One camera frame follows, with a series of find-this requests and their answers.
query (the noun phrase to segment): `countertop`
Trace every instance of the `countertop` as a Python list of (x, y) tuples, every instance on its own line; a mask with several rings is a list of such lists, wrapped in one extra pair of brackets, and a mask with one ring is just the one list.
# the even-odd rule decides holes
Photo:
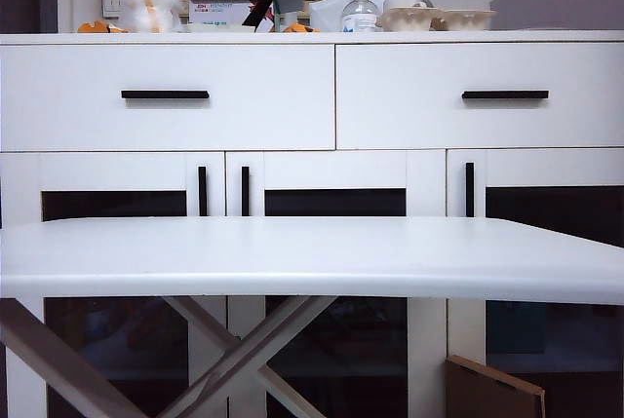
[(0, 35), (0, 45), (388, 44), (622, 42), (624, 30), (418, 31), (378, 33), (67, 33)]

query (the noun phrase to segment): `glass cabinet door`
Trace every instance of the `glass cabinet door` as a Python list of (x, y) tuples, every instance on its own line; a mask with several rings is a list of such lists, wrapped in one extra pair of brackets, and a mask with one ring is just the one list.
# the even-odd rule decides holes
[[(2, 184), (7, 226), (225, 213), (222, 153), (8, 154)], [(224, 300), (221, 305), (222, 312), (213, 314), (224, 319)], [(46, 298), (43, 314), (54, 333), (148, 416), (160, 413), (215, 359), (159, 297)], [(16, 376), (9, 372), (11, 381)], [(32, 377), (28, 383), (35, 391), (29, 399), (45, 401), (36, 394), (41, 380)], [(13, 416), (28, 416), (11, 403), (11, 387)], [(47, 396), (50, 418), (81, 416), (51, 388)]]
[[(445, 213), (443, 150), (232, 153), (226, 162), (228, 215)], [(245, 335), (281, 301), (230, 297), (230, 331)], [(340, 297), (269, 365), (332, 418), (442, 418), (445, 357), (444, 300)], [(230, 416), (291, 417), (262, 389), (250, 397), (253, 387), (245, 402), (255, 399), (257, 414), (233, 397)]]
[[(451, 151), (448, 183), (449, 214), (624, 247), (624, 149)], [(622, 319), (614, 306), (450, 301), (450, 352), (544, 387), (550, 417), (619, 418)]]

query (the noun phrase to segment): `black drawer handle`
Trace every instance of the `black drawer handle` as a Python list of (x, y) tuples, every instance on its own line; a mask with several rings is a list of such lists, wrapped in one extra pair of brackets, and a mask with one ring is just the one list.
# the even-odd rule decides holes
[(250, 216), (250, 167), (242, 168), (241, 216)]
[(479, 90), (464, 92), (464, 99), (546, 99), (547, 90)]
[(466, 216), (475, 216), (475, 164), (466, 164)]
[(199, 180), (199, 216), (208, 216), (208, 174), (206, 167), (197, 168)]
[(205, 90), (122, 90), (125, 99), (206, 99), (210, 95)]

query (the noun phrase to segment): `table top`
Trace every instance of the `table top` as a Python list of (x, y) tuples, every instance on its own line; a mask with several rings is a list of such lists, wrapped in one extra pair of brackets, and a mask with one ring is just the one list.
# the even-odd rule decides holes
[(317, 294), (624, 305), (624, 248), (493, 218), (81, 218), (0, 236), (3, 297)]

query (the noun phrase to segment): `cardboard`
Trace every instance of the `cardboard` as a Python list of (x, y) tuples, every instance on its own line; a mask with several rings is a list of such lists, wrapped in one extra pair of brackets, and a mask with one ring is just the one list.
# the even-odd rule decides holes
[(446, 370), (447, 418), (545, 418), (538, 386), (459, 356)]
[[(189, 0), (188, 21), (208, 25), (240, 25), (250, 14), (259, 0)], [(267, 33), (275, 29), (275, 9), (271, 5), (257, 33)]]

